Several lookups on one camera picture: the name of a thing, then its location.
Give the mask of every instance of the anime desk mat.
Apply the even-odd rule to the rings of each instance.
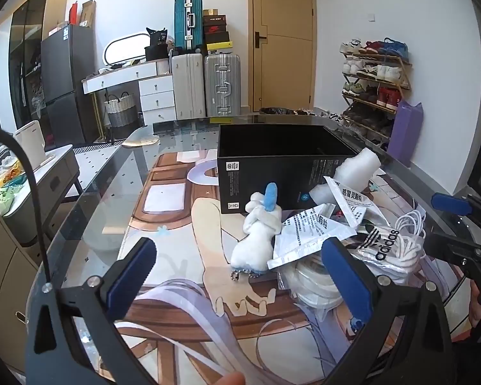
[[[248,385],[319,384],[356,337],[359,321],[342,304],[326,314],[279,290],[275,274],[231,279],[229,258],[246,235],[241,214],[221,214],[217,150],[160,155],[148,175],[118,259],[141,237],[157,246],[157,262],[116,327],[161,385],[213,384],[236,370]],[[365,194],[393,224],[413,199],[384,172]],[[437,269],[447,296],[459,272]],[[411,284],[425,282],[417,272]],[[396,319],[385,350],[395,343]],[[106,376],[106,366],[100,366]]]

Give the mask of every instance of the silver suitcase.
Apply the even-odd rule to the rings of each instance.
[[[238,116],[241,111],[241,60],[222,53],[205,58],[207,115]]]
[[[171,67],[176,119],[205,117],[203,55],[173,56]]]

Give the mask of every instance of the plush keychain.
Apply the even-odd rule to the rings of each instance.
[[[257,277],[269,270],[267,261],[273,258],[271,240],[282,231],[282,209],[276,204],[277,196],[276,184],[271,182],[265,195],[255,192],[246,204],[249,214],[242,231],[247,236],[237,243],[232,252],[233,280],[238,280],[241,272]]]

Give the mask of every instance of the laundry basket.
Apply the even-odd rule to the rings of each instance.
[[[123,92],[120,98],[110,95],[105,102],[105,111],[116,139],[125,139],[139,127],[134,96],[128,92]]]

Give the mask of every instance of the human hand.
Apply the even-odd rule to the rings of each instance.
[[[205,268],[203,284],[209,294],[212,308],[218,316],[224,314],[224,304],[228,306],[236,317],[245,316],[248,312],[257,316],[267,315],[267,304],[274,303],[276,289],[269,291],[267,297],[260,297],[249,283],[249,276],[239,274],[239,280],[231,277],[232,269],[229,265]],[[252,305],[247,298],[258,304]]]
[[[470,304],[468,307],[468,319],[472,327],[476,327],[481,320],[481,304],[477,302],[479,288],[476,283],[470,280]]]
[[[245,385],[246,380],[244,375],[240,372],[232,372],[226,376],[223,376],[214,385]]]

